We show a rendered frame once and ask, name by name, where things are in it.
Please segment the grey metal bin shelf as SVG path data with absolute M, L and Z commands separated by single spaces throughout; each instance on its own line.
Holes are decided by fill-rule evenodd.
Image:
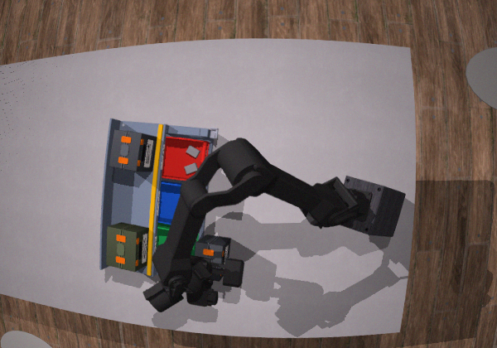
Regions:
M 100 222 L 100 253 L 99 269 L 107 268 L 107 226 L 120 222 L 149 228 L 150 206 L 152 197 L 152 172 L 134 172 L 110 167 L 110 153 L 113 142 L 114 129 L 133 131 L 157 137 L 159 123 L 139 123 L 120 121 L 114 118 L 109 120 L 109 132 L 104 162 L 104 180 Z M 162 166 L 165 151 L 166 137 L 191 138 L 209 142 L 208 155 L 213 151 L 214 138 L 218 138 L 217 128 L 193 128 L 163 124 L 162 144 L 160 151 L 157 193 L 155 203 L 152 255 L 157 248 L 157 224 L 160 201 L 161 181 L 182 183 L 184 181 L 162 178 Z M 178 134 L 178 135 L 177 135 Z M 185 136 L 188 135 L 188 136 Z M 194 136 L 194 137 L 192 137 Z M 189 138 L 189 139 L 190 139 Z

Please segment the green bin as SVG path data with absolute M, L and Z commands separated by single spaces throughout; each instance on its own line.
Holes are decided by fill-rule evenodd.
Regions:
M 164 242 L 166 241 L 166 236 L 167 236 L 169 229 L 170 229 L 170 225 L 168 225 L 168 224 L 163 224 L 163 223 L 157 224 L 157 246 L 159 244 L 164 244 Z M 197 240 L 199 240 L 199 234 L 197 236 L 196 242 L 197 242 Z M 191 255 L 195 256 L 195 245 L 191 251 Z

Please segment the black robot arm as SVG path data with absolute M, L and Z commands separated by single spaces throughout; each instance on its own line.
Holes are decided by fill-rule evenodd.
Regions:
M 220 167 L 233 187 L 209 193 L 206 187 Z M 350 189 L 338 177 L 311 186 L 270 164 L 248 140 L 227 142 L 209 154 L 196 173 L 181 184 L 166 241 L 157 246 L 152 256 L 161 281 L 144 291 L 144 297 L 158 312 L 184 299 L 183 292 L 191 305 L 217 304 L 218 292 L 211 288 L 213 279 L 202 288 L 211 273 L 202 262 L 191 262 L 191 251 L 205 216 L 215 207 L 237 205 L 249 196 L 266 193 L 299 207 L 311 225 L 322 229 L 351 219 L 366 221 L 373 194 Z

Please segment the yellow flat bar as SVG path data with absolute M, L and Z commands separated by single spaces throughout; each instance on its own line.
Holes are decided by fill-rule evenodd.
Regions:
M 158 175 L 160 151 L 161 151 L 161 144 L 162 144 L 162 131 L 163 131 L 163 124 L 159 124 L 158 134 L 157 134 L 157 146 L 156 146 L 155 162 L 154 162 L 154 169 L 153 169 L 153 178 L 152 178 L 152 197 L 151 197 L 149 234 L 148 234 L 147 275 L 149 275 L 149 276 L 152 275 L 153 227 L 154 227 L 155 203 L 156 203 L 156 193 L 157 193 L 157 175 Z

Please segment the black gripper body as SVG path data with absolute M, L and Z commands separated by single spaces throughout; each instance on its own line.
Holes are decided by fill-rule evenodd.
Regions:
M 221 263 L 211 263 L 211 259 L 209 258 L 204 258 L 194 255 L 191 255 L 191 259 L 192 259 L 191 262 L 195 263 L 199 263 L 201 261 L 210 273 L 224 275 L 223 277 L 224 286 L 235 287 L 235 288 L 241 286 L 243 280 L 243 273 L 244 273 L 243 260 L 226 259 L 225 264 L 221 264 Z

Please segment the blue open bin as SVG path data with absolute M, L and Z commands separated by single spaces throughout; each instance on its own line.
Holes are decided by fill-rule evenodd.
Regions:
M 175 183 L 175 182 L 173 182 Z M 171 224 L 178 199 L 180 197 L 181 185 L 162 181 L 160 190 L 160 204 L 158 212 L 158 223 Z

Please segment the red open bin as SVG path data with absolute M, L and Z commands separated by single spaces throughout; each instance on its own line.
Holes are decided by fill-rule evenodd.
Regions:
M 189 138 L 174 138 L 183 139 L 186 141 L 172 140 L 173 138 L 174 137 L 166 137 L 162 166 L 162 175 L 165 176 L 162 176 L 162 178 L 185 181 L 189 177 L 193 176 L 196 172 L 192 172 L 186 175 L 184 167 L 192 163 L 196 163 L 197 167 L 199 168 L 205 157 L 208 155 L 210 144 L 207 141 Z M 191 156 L 189 153 L 186 152 L 186 149 L 189 147 L 189 145 L 200 150 L 200 154 L 197 158 Z

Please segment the olive green case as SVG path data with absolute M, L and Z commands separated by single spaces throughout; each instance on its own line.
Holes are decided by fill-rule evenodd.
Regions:
M 118 223 L 107 226 L 106 265 L 136 272 L 147 265 L 149 228 Z

